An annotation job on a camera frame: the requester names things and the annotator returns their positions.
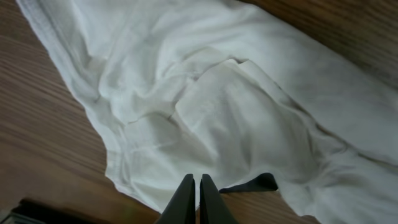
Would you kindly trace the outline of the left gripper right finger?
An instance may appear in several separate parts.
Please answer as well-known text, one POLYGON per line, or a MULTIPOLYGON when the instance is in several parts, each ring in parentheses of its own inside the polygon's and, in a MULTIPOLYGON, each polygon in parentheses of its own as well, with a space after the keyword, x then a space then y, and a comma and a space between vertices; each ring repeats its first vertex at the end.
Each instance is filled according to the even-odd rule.
POLYGON ((208 174, 200 182, 200 224, 238 224, 208 174))

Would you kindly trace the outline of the white t-shirt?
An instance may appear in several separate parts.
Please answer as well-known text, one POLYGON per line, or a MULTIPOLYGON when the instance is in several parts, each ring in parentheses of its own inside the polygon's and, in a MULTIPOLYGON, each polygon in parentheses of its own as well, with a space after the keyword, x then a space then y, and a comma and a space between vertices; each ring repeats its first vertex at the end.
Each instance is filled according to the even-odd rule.
POLYGON ((165 210, 187 174, 274 176, 297 215, 397 222, 397 92, 239 1, 19 1, 107 150, 165 210))

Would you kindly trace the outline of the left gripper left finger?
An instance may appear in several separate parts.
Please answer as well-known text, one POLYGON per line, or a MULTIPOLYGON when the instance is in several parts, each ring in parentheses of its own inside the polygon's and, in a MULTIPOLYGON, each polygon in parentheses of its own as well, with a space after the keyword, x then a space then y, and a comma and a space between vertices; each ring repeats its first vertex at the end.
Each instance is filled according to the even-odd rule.
POLYGON ((155 224, 195 224, 195 181, 187 174, 155 224))

